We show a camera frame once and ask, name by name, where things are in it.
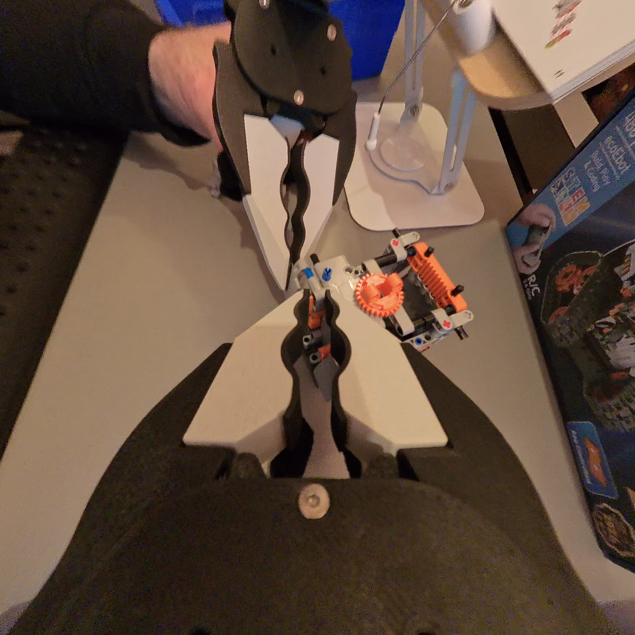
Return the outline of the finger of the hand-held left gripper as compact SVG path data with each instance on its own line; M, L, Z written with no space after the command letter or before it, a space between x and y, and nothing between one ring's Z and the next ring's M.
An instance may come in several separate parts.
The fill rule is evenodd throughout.
M335 139L321 134L309 140L300 135L291 151L290 173L296 194L289 248L294 265L315 246L333 208Z
M282 178L288 168L289 147L265 117L244 115L245 139L250 175L250 192L243 205L266 260L281 290L286 290L290 251L285 232L288 212L282 202Z

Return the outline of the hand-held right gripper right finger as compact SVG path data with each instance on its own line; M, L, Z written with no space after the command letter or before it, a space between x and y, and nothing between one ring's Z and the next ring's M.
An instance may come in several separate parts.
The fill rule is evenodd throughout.
M338 291L324 299L338 362L331 426L339 449L365 470L378 456L444 448L448 436L401 342Z

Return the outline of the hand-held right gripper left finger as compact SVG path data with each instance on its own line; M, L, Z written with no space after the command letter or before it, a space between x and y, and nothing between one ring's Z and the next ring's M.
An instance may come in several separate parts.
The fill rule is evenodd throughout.
M237 337L184 434L187 446L255 455L275 478L303 476L314 433L300 378L310 293L297 292Z

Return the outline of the blue plastic storage bin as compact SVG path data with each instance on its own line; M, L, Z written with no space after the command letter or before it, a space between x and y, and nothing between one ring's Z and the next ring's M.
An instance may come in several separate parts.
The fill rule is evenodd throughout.
M223 1L153 1L161 19L175 27L226 20ZM404 12L404 1L334 1L329 11L342 22L353 52L353 81L381 74Z

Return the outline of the grey orange toy brick model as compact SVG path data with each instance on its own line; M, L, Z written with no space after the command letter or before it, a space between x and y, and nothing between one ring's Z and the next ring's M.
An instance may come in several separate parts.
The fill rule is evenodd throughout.
M419 353L455 333L468 337L474 315L416 231L393 230L385 252L353 265L344 256L303 259L292 270L297 286L310 290L304 346L314 366L330 354L326 292L348 301L375 324Z

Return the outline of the person's left forearm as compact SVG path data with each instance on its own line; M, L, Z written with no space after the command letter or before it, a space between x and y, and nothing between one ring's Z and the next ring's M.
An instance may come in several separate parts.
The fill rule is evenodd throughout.
M2 1L1 111L201 145L154 96L148 49L166 29L129 1Z

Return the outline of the person's left hand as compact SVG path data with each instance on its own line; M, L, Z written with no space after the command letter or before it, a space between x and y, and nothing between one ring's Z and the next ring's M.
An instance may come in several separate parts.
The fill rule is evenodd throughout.
M216 67L213 47L228 43L232 25L169 28L153 39L148 69L155 99L174 125L189 129L222 150L213 117Z

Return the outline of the white metal board stand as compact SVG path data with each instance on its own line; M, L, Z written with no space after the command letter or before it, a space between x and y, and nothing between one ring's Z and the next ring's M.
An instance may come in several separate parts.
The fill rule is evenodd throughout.
M490 10L483 16L474 2L463 1L448 15L467 55L486 48L494 30ZM368 230L468 226L483 218L484 205L464 165L477 98L456 66L441 81L451 94L449 112L442 115L426 102L433 88L425 82L424 62L432 54L423 50L385 100L376 149L364 147L385 90L450 3L405 2L402 67L389 64L382 96L356 108L358 141L345 195L352 218ZM438 30L427 45L439 38Z

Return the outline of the blue toy kit box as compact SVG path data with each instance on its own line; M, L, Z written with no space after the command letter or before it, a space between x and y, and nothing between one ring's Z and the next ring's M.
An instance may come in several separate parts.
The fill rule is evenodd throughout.
M596 540L633 572L633 90L505 231Z

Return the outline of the printed task instruction sheet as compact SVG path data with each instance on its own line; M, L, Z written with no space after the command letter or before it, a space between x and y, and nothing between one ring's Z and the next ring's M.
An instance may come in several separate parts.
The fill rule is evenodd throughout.
M634 53L633 1L492 1L553 102Z

